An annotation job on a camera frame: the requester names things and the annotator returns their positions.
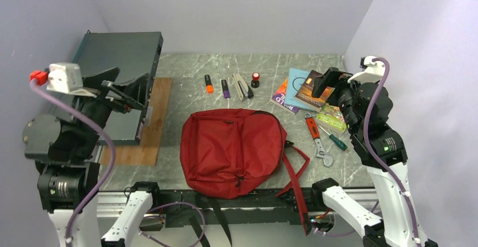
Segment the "grey black stapler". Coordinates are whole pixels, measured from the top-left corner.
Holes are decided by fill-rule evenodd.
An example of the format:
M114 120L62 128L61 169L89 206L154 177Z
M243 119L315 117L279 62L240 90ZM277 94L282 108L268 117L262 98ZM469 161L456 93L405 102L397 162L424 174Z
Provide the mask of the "grey black stapler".
M232 76L240 101L253 98L254 92L242 76L240 74L233 74Z

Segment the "orange highlighter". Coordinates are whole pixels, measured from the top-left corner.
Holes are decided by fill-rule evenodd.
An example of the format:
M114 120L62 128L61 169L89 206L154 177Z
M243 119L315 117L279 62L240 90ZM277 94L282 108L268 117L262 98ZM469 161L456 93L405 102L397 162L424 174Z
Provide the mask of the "orange highlighter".
M214 92L214 89L213 89L210 75L209 74L204 75L204 79L205 79L206 92L208 94L212 94Z

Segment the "purple highlighter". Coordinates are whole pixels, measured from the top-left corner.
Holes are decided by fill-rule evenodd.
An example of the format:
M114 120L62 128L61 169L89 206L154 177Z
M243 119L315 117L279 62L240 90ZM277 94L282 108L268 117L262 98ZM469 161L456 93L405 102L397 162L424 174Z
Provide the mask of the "purple highlighter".
M229 93L229 87L228 87L227 80L221 80L221 87L222 87L222 92L223 92L224 98L229 99L231 96L230 96L230 93Z

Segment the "red backpack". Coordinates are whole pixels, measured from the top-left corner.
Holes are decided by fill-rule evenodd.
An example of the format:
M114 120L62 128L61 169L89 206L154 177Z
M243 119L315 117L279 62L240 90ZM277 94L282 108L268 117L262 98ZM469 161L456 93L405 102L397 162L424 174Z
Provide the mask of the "red backpack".
M294 148L279 119L266 111L213 109L192 113L182 128L180 162L191 189L213 198L235 199L270 178L284 164L294 191L304 233L311 232L306 201L299 183L310 158L295 171L285 150Z

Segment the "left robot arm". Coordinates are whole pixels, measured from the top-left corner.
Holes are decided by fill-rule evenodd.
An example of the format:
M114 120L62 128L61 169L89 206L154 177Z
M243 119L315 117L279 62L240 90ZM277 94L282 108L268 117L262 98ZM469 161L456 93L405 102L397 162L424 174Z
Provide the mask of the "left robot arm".
M162 205L155 182L136 182L125 208L100 234L99 189L112 172L116 148L104 128L112 112L142 111L147 106L151 75L116 82L117 67L83 76L78 64L56 63L35 70L30 88L70 114L45 113L24 127L25 157L35 162L42 209L54 224L61 246L130 246L147 213Z

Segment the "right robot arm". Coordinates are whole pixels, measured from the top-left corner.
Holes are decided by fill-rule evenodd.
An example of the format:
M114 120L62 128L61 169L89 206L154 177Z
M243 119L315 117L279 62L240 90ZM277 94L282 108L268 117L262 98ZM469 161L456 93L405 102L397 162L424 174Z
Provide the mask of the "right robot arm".
M363 246L436 246L419 224L408 183L408 156L401 136L388 124L392 101L382 82L357 82L329 68L314 81L313 96L333 88L328 102L339 107L353 149L370 175L381 215L353 199L337 181L313 184L311 204L330 208L361 237Z

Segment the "dark house cover book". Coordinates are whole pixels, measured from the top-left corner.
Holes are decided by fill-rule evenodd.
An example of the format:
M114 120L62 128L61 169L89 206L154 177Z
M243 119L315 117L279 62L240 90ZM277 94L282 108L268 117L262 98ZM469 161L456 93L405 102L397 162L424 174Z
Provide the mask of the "dark house cover book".
M311 106L314 111L319 112L327 99L313 98L311 96L313 81L317 76L320 77L322 74L316 70L311 70L301 88L298 90L295 98L296 100Z

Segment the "light blue booklet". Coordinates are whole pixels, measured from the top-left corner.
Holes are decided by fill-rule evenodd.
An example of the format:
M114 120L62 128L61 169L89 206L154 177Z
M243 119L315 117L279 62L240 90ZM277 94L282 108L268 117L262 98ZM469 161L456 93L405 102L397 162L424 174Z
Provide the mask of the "light blue booklet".
M300 70L295 68L289 69L286 99L285 99L286 104L296 106L300 109L313 111L313 108L311 106L306 105L296 100L295 98L298 90L301 88L302 84L304 83L308 75L309 75L309 71L306 71L306 70Z

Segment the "green Treehouse book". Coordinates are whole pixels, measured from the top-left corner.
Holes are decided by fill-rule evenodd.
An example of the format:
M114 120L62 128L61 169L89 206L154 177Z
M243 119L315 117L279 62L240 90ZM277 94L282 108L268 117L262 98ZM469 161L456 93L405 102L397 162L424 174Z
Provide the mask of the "green Treehouse book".
M320 126L337 134L342 134L347 129L347 125L339 107L328 103L323 105L317 114L316 119Z

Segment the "dark grey rack server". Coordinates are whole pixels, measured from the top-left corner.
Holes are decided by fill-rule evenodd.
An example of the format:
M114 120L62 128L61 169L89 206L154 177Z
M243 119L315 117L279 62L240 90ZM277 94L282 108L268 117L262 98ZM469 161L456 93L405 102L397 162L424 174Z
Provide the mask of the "dark grey rack server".
M150 74L147 91L152 90L163 45L161 32L91 33L83 36L72 60L83 76L117 67L117 83ZM138 145L147 110L112 112L104 128L115 145Z

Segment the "purple Roald Dahl book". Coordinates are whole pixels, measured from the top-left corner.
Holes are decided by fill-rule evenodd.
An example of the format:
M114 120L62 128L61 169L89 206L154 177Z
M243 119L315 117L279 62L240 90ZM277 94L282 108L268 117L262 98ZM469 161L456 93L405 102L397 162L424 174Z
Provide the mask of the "purple Roald Dahl book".
M279 86L279 88L272 94L271 103L288 111L289 113L297 114L299 110L298 107L285 103L287 83L288 83L288 78L285 78L285 80Z

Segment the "red black stamp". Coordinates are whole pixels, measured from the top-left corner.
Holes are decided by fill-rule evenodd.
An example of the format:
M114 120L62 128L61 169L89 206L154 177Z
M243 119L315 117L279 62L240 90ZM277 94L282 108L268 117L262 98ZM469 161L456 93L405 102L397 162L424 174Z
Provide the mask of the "red black stamp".
M254 72L251 76L251 87L252 88L258 88L260 86L260 74L258 72Z

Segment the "wooden board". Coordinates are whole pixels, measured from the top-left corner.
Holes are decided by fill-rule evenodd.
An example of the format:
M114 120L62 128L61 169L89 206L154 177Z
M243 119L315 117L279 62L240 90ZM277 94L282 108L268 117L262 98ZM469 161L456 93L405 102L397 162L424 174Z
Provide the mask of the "wooden board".
M171 85L171 78L154 79L149 107L144 114L132 111L110 116L105 131L116 147L116 166L156 165Z

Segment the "green handled screwdriver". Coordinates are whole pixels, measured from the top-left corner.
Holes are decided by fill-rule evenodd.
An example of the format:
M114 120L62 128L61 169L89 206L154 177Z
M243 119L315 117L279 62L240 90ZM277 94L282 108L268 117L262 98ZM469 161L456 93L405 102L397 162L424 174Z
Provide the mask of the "green handled screwdriver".
M321 130L323 130L329 137L329 139L342 151L346 151L348 149L347 145L341 141L339 138L337 138L334 134L329 133L326 131L322 126L319 126Z

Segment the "orange handled adjustable wrench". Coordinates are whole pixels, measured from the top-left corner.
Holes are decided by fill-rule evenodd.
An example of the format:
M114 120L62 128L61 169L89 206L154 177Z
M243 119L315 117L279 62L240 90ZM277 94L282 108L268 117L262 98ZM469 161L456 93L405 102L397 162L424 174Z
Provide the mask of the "orange handled adjustable wrench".
M333 164L333 158L329 156L321 142L320 132L318 130L318 126L315 123L314 118L308 112L305 113L304 118L306 120L307 128L311 134L311 137L316 145L316 154L315 157L322 159L323 165L326 167L330 167Z

